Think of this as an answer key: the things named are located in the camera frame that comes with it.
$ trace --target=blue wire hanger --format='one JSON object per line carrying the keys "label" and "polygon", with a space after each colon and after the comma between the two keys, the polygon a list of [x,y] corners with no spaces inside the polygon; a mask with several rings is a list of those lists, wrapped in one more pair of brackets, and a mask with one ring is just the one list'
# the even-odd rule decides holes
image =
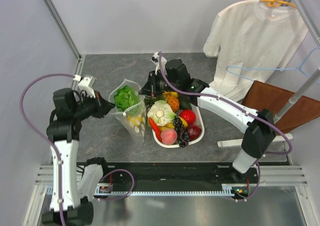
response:
{"label": "blue wire hanger", "polygon": [[308,60],[309,56],[317,49],[320,49],[320,47],[317,47],[317,48],[314,48],[310,53],[309,55],[307,55],[307,57],[301,62],[300,66],[298,66],[297,68],[284,68],[284,69],[279,69],[279,68],[251,68],[251,69],[247,69],[247,68],[244,68],[244,67],[238,67],[238,66],[227,66],[226,67],[226,71],[231,73],[231,74],[234,74],[238,77],[242,77],[242,78],[245,78],[245,79],[248,79],[250,81],[254,81],[253,79],[249,78],[249,77],[245,77],[245,76],[242,76],[240,74],[237,74],[237,73],[234,73],[234,72],[231,72],[229,71],[228,69],[229,68],[238,68],[238,69],[243,69],[245,71],[251,71],[251,70],[273,70],[273,71],[294,71],[296,69],[299,69],[300,72],[302,72],[304,75],[306,75],[307,77],[310,77],[309,74],[307,74],[306,72],[304,72],[302,70],[302,66],[306,63],[306,61]]}

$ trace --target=grapes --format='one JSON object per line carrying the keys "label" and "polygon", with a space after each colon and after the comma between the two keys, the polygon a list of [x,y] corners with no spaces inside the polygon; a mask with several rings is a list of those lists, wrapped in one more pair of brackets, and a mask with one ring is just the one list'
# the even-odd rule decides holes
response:
{"label": "grapes", "polygon": [[188,136],[188,132],[186,131],[185,126],[178,115],[174,117],[172,124],[174,126],[174,130],[178,134],[176,142],[178,143],[179,147],[186,147],[188,145],[188,142],[190,142],[190,139]]}

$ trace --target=gray table surface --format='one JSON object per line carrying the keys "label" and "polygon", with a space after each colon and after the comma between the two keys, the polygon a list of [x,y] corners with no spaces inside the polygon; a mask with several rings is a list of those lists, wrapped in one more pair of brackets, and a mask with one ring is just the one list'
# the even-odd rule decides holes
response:
{"label": "gray table surface", "polygon": [[[148,72],[155,66],[151,54],[87,55],[82,75],[97,77],[93,87],[108,99],[109,94],[126,78],[143,86]],[[181,58],[192,77],[206,82],[214,79],[216,58],[203,53],[164,54],[168,59]],[[186,148],[167,149],[159,146],[147,128],[143,145],[135,145],[127,130],[112,116],[104,119],[89,118],[82,122],[78,161],[92,157],[104,157],[109,162],[231,162],[240,148],[221,149],[217,142],[239,139],[243,134],[219,116],[200,109],[205,134],[200,142]],[[283,143],[274,143],[272,151],[283,151]],[[279,155],[267,155],[263,161],[284,161]]]}

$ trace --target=fake fruit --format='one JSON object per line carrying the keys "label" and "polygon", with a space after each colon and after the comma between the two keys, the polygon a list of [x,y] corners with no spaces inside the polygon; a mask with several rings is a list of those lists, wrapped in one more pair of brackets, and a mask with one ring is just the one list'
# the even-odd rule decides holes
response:
{"label": "fake fruit", "polygon": [[173,120],[174,124],[174,130],[177,132],[177,143],[179,144],[179,147],[186,147],[189,145],[190,139],[188,132],[186,131],[186,128],[183,127],[182,119],[178,116],[176,116]]}
{"label": "fake fruit", "polygon": [[190,125],[186,130],[188,132],[190,141],[196,140],[201,135],[201,132],[202,132],[202,129],[194,124]]}
{"label": "fake fruit", "polygon": [[180,112],[180,117],[182,117],[188,125],[193,124],[196,121],[196,115],[192,110],[186,109]]}
{"label": "fake fruit", "polygon": [[[113,98],[115,101],[115,106],[123,112],[125,111],[125,109],[132,107],[133,105],[140,102],[140,99],[136,95],[134,89],[129,86],[124,86],[122,89],[118,89],[116,91],[116,95]],[[135,113],[138,112],[138,110],[139,108],[133,108],[132,112]]]}
{"label": "fake fruit", "polygon": [[161,133],[162,143],[164,145],[172,145],[177,140],[177,133],[173,129],[167,129]]}
{"label": "fake fruit", "polygon": [[151,128],[153,129],[153,131],[155,131],[155,133],[156,133],[155,135],[156,135],[157,139],[158,139],[160,142],[162,142],[161,131],[160,131],[160,129],[158,128],[158,126],[156,125],[156,123],[153,121],[152,118],[149,118],[148,121],[149,121],[150,126],[151,126]]}
{"label": "fake fruit", "polygon": [[177,92],[164,92],[162,96],[165,98],[166,102],[171,106],[173,112],[177,112],[179,110],[180,102],[178,99]]}
{"label": "fake fruit", "polygon": [[[188,127],[187,122],[186,122],[182,117],[179,117],[179,118],[180,118],[181,121],[182,121],[183,127],[184,127],[184,128],[187,128],[187,127]],[[168,128],[172,128],[172,129],[175,128],[174,123],[168,123],[168,124],[166,124],[165,126],[168,127]]]}
{"label": "fake fruit", "polygon": [[192,106],[189,102],[186,102],[182,99],[179,98],[179,102],[180,102],[180,109],[181,110],[185,110],[185,109],[192,109]]}
{"label": "fake fruit", "polygon": [[158,126],[158,128],[160,129],[160,131],[161,131],[161,132],[163,132],[163,131],[165,131],[165,130],[169,129],[169,128],[168,128],[168,127],[166,127],[166,126]]}
{"label": "fake fruit", "polygon": [[134,117],[127,116],[126,118],[131,127],[138,127],[143,120],[141,114]]}
{"label": "fake fruit", "polygon": [[153,119],[157,126],[165,126],[166,124],[171,123],[174,120],[175,115],[176,114],[172,111],[170,105],[163,100],[156,101],[147,114],[149,118]]}

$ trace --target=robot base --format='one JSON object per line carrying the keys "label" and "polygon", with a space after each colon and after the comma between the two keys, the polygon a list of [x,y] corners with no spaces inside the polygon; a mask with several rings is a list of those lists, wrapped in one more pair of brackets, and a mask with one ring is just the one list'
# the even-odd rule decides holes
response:
{"label": "robot base", "polygon": [[[88,201],[87,197],[81,199],[81,205],[75,209],[68,209],[63,212],[67,226],[90,225],[94,219],[94,206]],[[43,225],[57,226],[62,225],[59,212],[45,212],[41,216]]]}

